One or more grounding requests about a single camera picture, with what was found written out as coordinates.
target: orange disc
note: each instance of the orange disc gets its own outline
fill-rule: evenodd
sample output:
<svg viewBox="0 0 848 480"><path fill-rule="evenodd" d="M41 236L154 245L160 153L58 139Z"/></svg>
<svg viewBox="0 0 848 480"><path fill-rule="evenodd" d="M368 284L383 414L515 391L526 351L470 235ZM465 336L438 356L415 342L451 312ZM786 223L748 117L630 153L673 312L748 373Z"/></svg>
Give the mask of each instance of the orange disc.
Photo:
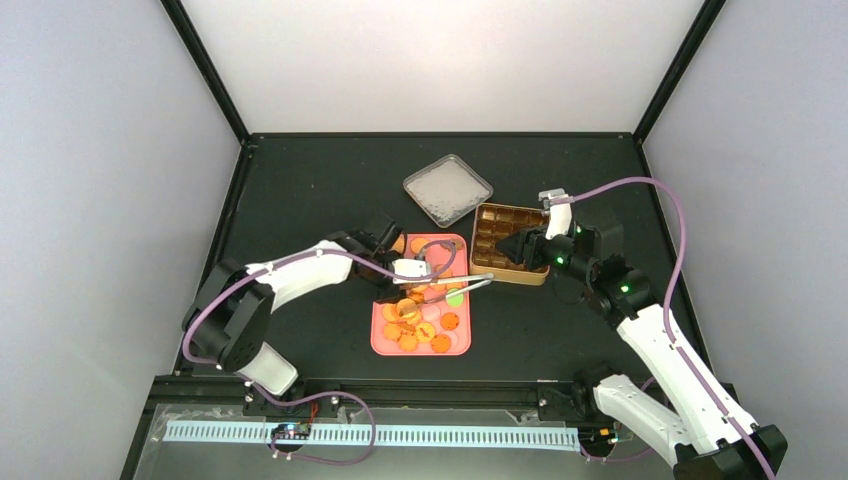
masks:
<svg viewBox="0 0 848 480"><path fill-rule="evenodd" d="M418 237L415 240L409 242L409 248L412 250L413 255L418 255L421 252L421 249L424 248L424 245L430 243L430 240L426 238Z"/></svg>
<svg viewBox="0 0 848 480"><path fill-rule="evenodd" d="M418 339L415 338L415 335L401 335L398 346L404 352L413 352L418 348Z"/></svg>
<svg viewBox="0 0 848 480"><path fill-rule="evenodd" d="M436 336L436 327L427 322L421 322L415 327L415 338L419 343L427 343Z"/></svg>
<svg viewBox="0 0 848 480"><path fill-rule="evenodd" d="M397 312L398 317L401 319L408 319L415 316L418 313L418 304L415 303L415 300L410 298L404 298L399 301L397 307L395 307L395 312Z"/></svg>
<svg viewBox="0 0 848 480"><path fill-rule="evenodd" d="M418 322L420 322L420 321L421 321L421 318L422 318L422 317L421 317L421 312L415 312L415 314L414 314L414 315L412 315L412 316L411 316L411 317L409 317L409 318L402 318L402 319L400 319L400 321L398 322L398 324L400 324L400 323L406 323L407 325L416 325Z"/></svg>
<svg viewBox="0 0 848 480"><path fill-rule="evenodd" d="M401 328L396 323L387 323L383 327L383 336L387 339L396 342L400 340Z"/></svg>
<svg viewBox="0 0 848 480"><path fill-rule="evenodd" d="M403 332L401 333L403 333L404 335L411 335L415 333L415 327L408 323L398 322L395 325L397 325L399 329L403 330Z"/></svg>
<svg viewBox="0 0 848 480"><path fill-rule="evenodd" d="M430 348L436 353L445 353L450 350L450 337L444 334L439 334L433 337L430 341Z"/></svg>
<svg viewBox="0 0 848 480"><path fill-rule="evenodd" d="M392 250L398 252L401 255L403 255L403 251L406 250L406 244L403 243L403 239L403 235L399 236L398 239L395 240L395 244L392 245Z"/></svg>
<svg viewBox="0 0 848 480"><path fill-rule="evenodd" d="M383 305L383 318L386 319L389 323L395 323L398 321L397 310L395 309L395 304L387 303Z"/></svg>
<svg viewBox="0 0 848 480"><path fill-rule="evenodd" d="M459 326L459 315L448 312L442 315L442 319L439 321L439 324L442 325L442 328L445 330L453 330Z"/></svg>
<svg viewBox="0 0 848 480"><path fill-rule="evenodd" d="M421 292L408 292L406 294L406 298L412 300L415 303L424 303L424 294Z"/></svg>

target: white plastic strip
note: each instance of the white plastic strip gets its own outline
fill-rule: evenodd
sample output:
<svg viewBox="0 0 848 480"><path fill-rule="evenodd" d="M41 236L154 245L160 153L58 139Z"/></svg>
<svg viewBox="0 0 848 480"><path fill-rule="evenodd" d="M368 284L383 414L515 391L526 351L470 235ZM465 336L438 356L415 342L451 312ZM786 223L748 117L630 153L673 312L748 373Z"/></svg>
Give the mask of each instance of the white plastic strip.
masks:
<svg viewBox="0 0 848 480"><path fill-rule="evenodd" d="M172 420L165 442L271 442L277 424ZM280 439L280 445L368 445L370 425L315 424L309 439ZM510 448L579 451L576 428L470 427L440 425L378 425L377 446Z"/></svg>

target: pink tray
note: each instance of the pink tray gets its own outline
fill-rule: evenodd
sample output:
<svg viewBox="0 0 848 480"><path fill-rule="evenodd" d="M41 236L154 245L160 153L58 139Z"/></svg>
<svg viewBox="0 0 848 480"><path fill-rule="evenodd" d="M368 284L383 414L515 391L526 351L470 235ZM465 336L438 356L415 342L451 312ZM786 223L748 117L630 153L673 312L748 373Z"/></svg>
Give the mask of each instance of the pink tray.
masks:
<svg viewBox="0 0 848 480"><path fill-rule="evenodd" d="M459 235L435 233L435 234L409 234L404 257L412 258L410 245L416 238L426 238L427 240L454 240L462 244L462 249L457 251L456 258L450 266L452 276L459 277L468 275L468 245L465 240ZM442 265L447 262L450 257L450 252L442 247L434 246L427 249L426 260L432 267ZM435 296L445 293L447 290L436 290L428 288L424 292L424 298L430 299ZM453 312L459 316L459 326L454 330L445 330L440 324L442 315L448 312ZM383 318L383 306L374 303L371 308L371 348L380 355L462 355L471 346L471 310L469 305L468 293L462 294L462 304L458 307L451 307L446 302L441 301L432 305L425 305L422 310L421 322L429 322L436 328L436 334L445 334L451 339L451 347L445 353L436 353L430 348L430 343L419 343L418 348L414 351L406 352L401 350L397 342L387 339L383 336L383 327L388 323Z"/></svg>

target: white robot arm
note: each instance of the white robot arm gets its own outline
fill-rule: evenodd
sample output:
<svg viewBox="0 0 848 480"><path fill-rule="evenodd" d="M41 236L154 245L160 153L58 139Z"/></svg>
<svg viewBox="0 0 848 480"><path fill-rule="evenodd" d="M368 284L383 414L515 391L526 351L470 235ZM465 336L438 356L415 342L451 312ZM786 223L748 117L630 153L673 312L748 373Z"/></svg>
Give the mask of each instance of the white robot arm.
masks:
<svg viewBox="0 0 848 480"><path fill-rule="evenodd" d="M274 395L286 392L298 372L264 342L269 317L274 311L313 290L344 282L351 273L389 292L386 295L400 295L396 284L401 280L372 268L358 269L354 259L367 260L385 273L407 279L426 280L432 276L425 261L405 259L391 250L401 231L394 221L381 220L374 230L381 232L379 235L363 230L339 232L283 259L246 267L233 261L219 263L183 321L186 330L183 354L191 359L191 352L186 355L186 346L191 346L198 351L200 356L196 358L201 361L213 359L219 369L255 382ZM204 314L209 305L225 296L222 292L239 282L244 282L243 288L211 313Z"/></svg>
<svg viewBox="0 0 848 480"><path fill-rule="evenodd" d="M567 197L562 190L539 197L551 223L508 237L498 243L498 250L529 270L549 265L585 282L589 306L639 355L675 409L648 396L626 375L602 367L581 376L585 385L575 389L579 393L572 399L578 410L622 422L672 466L677 478L766 478L745 442L750 439L743 438L733 422L776 470L786 451L785 438L773 425L759 427L728 394L671 312L668 326L673 335L667 333L663 308L651 294L650 283L624 259L620 224L599 215L599 223L579 225L571 221L571 205L557 201Z"/></svg>

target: square tray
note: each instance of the square tray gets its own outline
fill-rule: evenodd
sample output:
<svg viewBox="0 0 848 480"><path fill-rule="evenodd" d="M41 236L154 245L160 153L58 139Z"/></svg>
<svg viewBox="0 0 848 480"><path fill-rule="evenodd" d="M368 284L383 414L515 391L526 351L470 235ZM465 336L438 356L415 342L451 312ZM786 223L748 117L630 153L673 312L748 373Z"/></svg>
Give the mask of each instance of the square tray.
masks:
<svg viewBox="0 0 848 480"><path fill-rule="evenodd" d="M457 251L456 258L450 266L451 276L459 277L463 275L468 275L468 257L467 257L467 245L465 240L459 235L454 234L409 234L407 237L407 241L409 245L404 247L404 257L412 258L414 255L412 254L410 246L412 245L412 241L417 238L426 238L427 240L451 240L454 242L459 242L462 244L462 248ZM444 264L448 258L450 257L450 253L441 247L431 247L427 249L426 260L431 266L436 266L439 264ZM427 288L424 291L424 298L430 299L435 296L441 295L445 293L444 290L436 290L432 287ZM374 302L371 308L371 348L374 349L375 352L380 355L388 355L388 356L450 356L450 355L462 355L466 350L471 346L471 308L469 302L469 294L470 292L466 292L462 294L462 303L457 307L452 307L447 304L444 300L438 303L434 303L432 305L425 305L422 308L422 319L420 322L428 322L436 329L436 334L444 334L447 335L451 339L451 346L445 353L436 353L430 347L430 343L421 342L418 344L418 347L411 351L407 352L401 350L398 346L398 343L394 340L389 340L383 335L383 328L389 322L383 317L383 305L380 305ZM455 313L459 316L459 326L453 330L445 330L440 325L440 319L442 315L446 313Z"/></svg>
<svg viewBox="0 0 848 480"><path fill-rule="evenodd" d="M427 216L441 228L457 220L488 200L494 188L456 155L446 155L435 163L406 177L403 189ZM454 199L455 208L436 208L433 202Z"/></svg>

